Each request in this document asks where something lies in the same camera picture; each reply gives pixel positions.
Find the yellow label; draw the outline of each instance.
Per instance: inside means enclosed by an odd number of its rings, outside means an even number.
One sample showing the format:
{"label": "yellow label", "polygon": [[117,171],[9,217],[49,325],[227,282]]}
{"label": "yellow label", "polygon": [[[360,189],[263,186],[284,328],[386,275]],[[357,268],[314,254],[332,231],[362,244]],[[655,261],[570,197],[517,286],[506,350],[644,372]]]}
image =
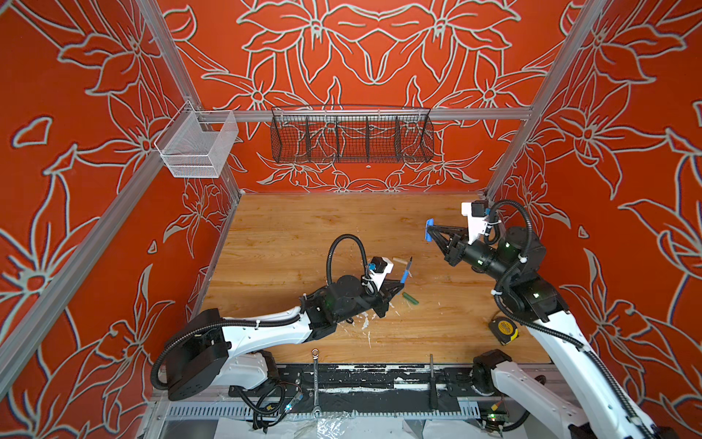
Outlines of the yellow label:
{"label": "yellow label", "polygon": [[511,333],[514,332],[515,327],[512,326],[511,323],[503,320],[497,324],[497,328],[502,332],[504,335],[510,335]]}

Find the green marker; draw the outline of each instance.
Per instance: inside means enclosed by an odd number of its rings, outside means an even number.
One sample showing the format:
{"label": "green marker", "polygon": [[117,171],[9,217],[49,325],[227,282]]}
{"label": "green marker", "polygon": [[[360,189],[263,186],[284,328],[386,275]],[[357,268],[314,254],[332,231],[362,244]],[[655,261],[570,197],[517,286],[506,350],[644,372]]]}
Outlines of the green marker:
{"label": "green marker", "polygon": [[419,301],[407,293],[402,293],[402,297],[406,298],[412,305],[419,305]]}

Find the tape measure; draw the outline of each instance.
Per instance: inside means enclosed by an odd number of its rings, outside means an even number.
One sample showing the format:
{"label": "tape measure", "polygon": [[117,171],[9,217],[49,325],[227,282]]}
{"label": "tape measure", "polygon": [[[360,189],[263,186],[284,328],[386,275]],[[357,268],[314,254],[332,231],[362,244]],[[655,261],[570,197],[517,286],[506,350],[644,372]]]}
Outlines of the tape measure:
{"label": "tape measure", "polygon": [[495,334],[495,337],[497,337],[502,346],[510,343],[519,336],[517,325],[507,317],[497,317],[487,326],[492,333]]}

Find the connector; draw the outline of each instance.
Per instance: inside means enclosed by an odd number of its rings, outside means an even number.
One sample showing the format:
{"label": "connector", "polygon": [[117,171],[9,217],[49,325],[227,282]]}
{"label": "connector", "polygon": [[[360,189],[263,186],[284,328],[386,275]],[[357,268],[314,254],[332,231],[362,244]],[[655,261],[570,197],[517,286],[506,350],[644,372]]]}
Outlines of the connector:
{"label": "connector", "polygon": [[302,391],[298,391],[295,394],[295,396],[293,396],[293,399],[291,399],[290,402],[288,402],[288,405],[285,406],[285,410],[283,410],[283,413],[289,413],[293,409],[293,407],[295,407],[298,404],[298,402],[304,399],[304,397],[305,396],[303,395]]}

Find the wrench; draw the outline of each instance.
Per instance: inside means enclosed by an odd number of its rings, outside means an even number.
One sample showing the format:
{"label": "wrench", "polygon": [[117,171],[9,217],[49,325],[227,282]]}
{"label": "wrench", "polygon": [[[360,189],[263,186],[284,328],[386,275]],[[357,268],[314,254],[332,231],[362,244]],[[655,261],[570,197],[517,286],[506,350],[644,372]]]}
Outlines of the wrench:
{"label": "wrench", "polygon": [[319,351],[312,349],[312,359],[314,360],[314,410],[312,416],[319,418],[322,409],[319,408]]}

